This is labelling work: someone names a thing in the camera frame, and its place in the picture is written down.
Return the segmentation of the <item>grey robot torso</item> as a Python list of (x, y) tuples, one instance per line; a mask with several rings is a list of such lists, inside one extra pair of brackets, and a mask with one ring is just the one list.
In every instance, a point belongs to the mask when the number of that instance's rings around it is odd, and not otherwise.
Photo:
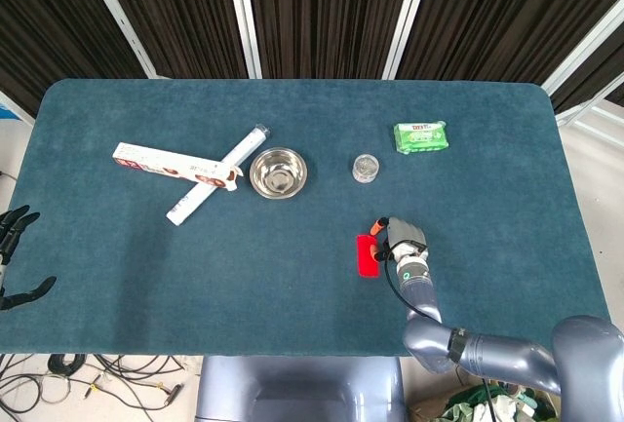
[(408, 422), (400, 361), (206, 356), (194, 422)]

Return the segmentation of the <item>green cloth pile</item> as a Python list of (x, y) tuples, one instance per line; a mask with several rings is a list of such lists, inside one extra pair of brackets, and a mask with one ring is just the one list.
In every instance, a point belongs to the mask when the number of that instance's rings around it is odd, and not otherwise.
[(560, 422), (560, 418), (542, 393), (489, 381), (452, 396), (431, 422)]

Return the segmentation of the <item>long white printed box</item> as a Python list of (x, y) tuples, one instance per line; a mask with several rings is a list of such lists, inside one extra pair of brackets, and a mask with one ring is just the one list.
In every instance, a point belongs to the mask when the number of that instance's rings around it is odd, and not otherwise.
[(175, 152), (120, 142), (112, 154), (113, 160), (124, 167), (182, 178), (195, 183), (237, 189), (237, 178), (243, 175), (234, 164), (223, 163)]

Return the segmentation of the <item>black pleated curtain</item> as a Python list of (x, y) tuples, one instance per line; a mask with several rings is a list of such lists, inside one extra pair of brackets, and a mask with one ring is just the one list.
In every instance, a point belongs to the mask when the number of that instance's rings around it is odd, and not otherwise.
[[(234, 0), (118, 0), (158, 75), (245, 78)], [(544, 84), (618, 0), (420, 0), (397, 75)], [(403, 0), (251, 0), (265, 78), (378, 79)], [(141, 78), (103, 0), (0, 0), (0, 93), (28, 115), (64, 78)]]

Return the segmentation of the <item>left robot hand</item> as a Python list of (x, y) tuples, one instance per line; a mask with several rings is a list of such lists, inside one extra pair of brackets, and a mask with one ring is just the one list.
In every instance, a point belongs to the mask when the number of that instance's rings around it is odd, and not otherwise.
[(20, 242), (20, 237), (26, 228), (40, 216), (39, 212), (29, 212), (29, 209), (29, 205), (24, 205), (0, 214), (0, 311), (9, 311), (40, 299), (57, 281), (56, 276), (50, 276), (33, 290), (13, 295), (6, 294), (4, 283), (7, 269)]

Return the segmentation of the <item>stainless steel bowl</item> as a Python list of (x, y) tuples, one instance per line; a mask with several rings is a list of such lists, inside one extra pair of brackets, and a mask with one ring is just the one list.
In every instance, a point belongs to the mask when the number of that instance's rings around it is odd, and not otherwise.
[(259, 153), (250, 166), (250, 182), (262, 197), (272, 200), (292, 198), (306, 180), (308, 170), (303, 158), (285, 147), (273, 147)]

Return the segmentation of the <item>red plastic piece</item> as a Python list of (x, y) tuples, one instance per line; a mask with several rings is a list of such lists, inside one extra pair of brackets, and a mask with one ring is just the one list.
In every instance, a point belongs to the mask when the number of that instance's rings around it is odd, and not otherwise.
[(373, 235), (356, 237), (357, 271), (360, 277), (366, 279), (379, 277), (379, 261), (375, 257), (378, 252), (377, 247), (377, 239)]

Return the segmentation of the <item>green wet wipes pack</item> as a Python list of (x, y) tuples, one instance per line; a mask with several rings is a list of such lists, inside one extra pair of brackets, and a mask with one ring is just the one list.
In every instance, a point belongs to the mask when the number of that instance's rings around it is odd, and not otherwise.
[(446, 123), (399, 123), (393, 128), (396, 150), (401, 154), (440, 151), (449, 147)]

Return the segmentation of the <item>teal table cloth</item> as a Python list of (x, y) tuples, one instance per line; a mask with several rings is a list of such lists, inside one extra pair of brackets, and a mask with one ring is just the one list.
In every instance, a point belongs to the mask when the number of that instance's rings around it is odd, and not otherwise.
[[(448, 148), (401, 154), (399, 123)], [(120, 142), (220, 159), (255, 125), (308, 168), (287, 200), (246, 179), (175, 226), (189, 182), (116, 164)], [(376, 179), (354, 160), (371, 154)], [(9, 265), (0, 353), (400, 356), (406, 311), (356, 266), (382, 216), (421, 227), (444, 322), (550, 343), (606, 318), (547, 94), (533, 84), (65, 79), (45, 93), (12, 205), (40, 213)]]

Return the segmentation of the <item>small clear round jar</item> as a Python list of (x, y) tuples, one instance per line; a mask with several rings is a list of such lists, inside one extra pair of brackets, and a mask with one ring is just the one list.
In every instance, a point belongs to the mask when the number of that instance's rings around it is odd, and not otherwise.
[(373, 182), (379, 172), (379, 162), (371, 154), (361, 154), (353, 163), (352, 175), (360, 183)]

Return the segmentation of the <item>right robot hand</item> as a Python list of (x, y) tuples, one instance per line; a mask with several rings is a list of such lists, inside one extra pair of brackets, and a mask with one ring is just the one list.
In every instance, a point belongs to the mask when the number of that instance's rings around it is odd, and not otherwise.
[(426, 260), (428, 246), (423, 231), (398, 217), (381, 217), (370, 229), (370, 234), (376, 237), (385, 232), (386, 241), (381, 247), (370, 247), (370, 255), (377, 261), (393, 259), (400, 263), (404, 258), (415, 257)]

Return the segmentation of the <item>white plastic wrap roll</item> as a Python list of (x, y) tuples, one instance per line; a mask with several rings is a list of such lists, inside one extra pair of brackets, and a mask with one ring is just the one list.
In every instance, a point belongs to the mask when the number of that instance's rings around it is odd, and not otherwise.
[[(229, 165), (239, 166), (270, 136), (270, 130), (264, 125), (256, 125), (222, 159)], [(215, 192), (216, 187), (196, 183), (166, 214), (166, 218), (175, 226), (181, 225), (195, 210)]]

